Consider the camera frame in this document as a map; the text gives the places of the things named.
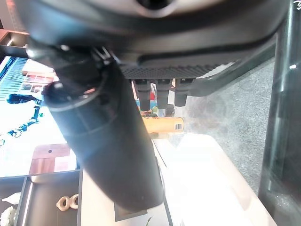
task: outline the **black cylindrical pole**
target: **black cylindrical pole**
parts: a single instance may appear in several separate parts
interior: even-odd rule
[[[116,62],[101,78],[78,98],[63,98],[63,85],[52,83],[45,102],[81,166],[109,198],[130,211],[160,205],[162,178],[130,83]]]
[[[301,222],[301,12],[291,0],[277,37],[259,198],[278,226]]]

